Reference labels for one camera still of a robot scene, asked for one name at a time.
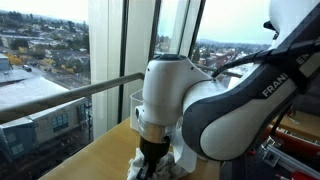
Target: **crumpled cloth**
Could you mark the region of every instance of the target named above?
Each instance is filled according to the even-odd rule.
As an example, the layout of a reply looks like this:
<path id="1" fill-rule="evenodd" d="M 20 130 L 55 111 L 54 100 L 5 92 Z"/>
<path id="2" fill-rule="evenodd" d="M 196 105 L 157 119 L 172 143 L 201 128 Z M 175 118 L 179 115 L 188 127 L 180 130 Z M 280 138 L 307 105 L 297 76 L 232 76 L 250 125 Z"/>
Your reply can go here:
<path id="1" fill-rule="evenodd" d="M 136 180 L 140 168 L 143 166 L 143 154 L 140 148 L 136 149 L 136 157 L 130 159 L 130 168 L 127 180 Z M 168 152 L 157 164 L 156 171 L 153 173 L 152 180 L 176 180 L 187 175 L 188 172 L 174 162 L 173 153 Z"/>

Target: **table surface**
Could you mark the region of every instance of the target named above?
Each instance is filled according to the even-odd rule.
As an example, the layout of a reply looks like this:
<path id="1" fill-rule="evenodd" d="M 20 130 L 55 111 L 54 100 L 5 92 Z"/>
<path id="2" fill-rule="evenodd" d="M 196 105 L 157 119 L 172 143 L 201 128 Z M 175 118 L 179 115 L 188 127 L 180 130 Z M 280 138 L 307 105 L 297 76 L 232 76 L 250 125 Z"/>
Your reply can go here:
<path id="1" fill-rule="evenodd" d="M 64 161 L 41 179 L 127 179 L 129 160 L 139 147 L 139 133 L 126 119 L 87 147 Z M 196 170 L 181 178 L 219 179 L 220 162 L 198 159 Z"/>
<path id="2" fill-rule="evenodd" d="M 320 117 L 297 111 L 295 116 L 291 116 L 300 124 L 294 123 L 289 117 L 285 116 L 279 127 L 305 136 L 310 139 L 320 141 Z"/>

